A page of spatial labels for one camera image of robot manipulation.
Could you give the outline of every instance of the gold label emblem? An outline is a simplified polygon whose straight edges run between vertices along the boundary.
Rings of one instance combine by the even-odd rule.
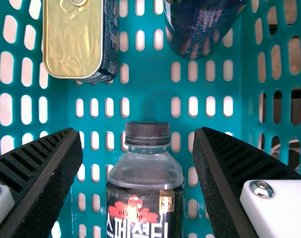
[[[175,192],[162,190],[159,192],[159,213],[175,211]]]

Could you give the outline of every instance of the bottle label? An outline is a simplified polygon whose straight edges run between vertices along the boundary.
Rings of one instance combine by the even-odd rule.
[[[108,238],[182,238],[182,189],[142,191],[108,184]]]

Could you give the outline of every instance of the plastic bottle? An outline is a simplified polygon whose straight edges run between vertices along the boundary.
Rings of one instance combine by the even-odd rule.
[[[128,122],[128,152],[109,172],[107,237],[182,238],[184,177],[167,152],[168,123]]]
[[[196,59],[212,52],[249,0],[164,0],[166,36],[180,55]]]

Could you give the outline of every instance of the can label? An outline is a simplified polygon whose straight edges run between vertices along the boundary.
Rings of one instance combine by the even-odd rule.
[[[182,188],[143,191],[106,188],[108,238],[182,238]]]
[[[103,61],[100,69],[89,78],[110,81],[118,69],[118,7],[115,0],[104,0]]]

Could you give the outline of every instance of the water bottle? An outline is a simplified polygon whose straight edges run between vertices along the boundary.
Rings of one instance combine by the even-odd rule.
[[[107,237],[182,238],[184,177],[168,123],[128,122],[128,152],[109,172]]]

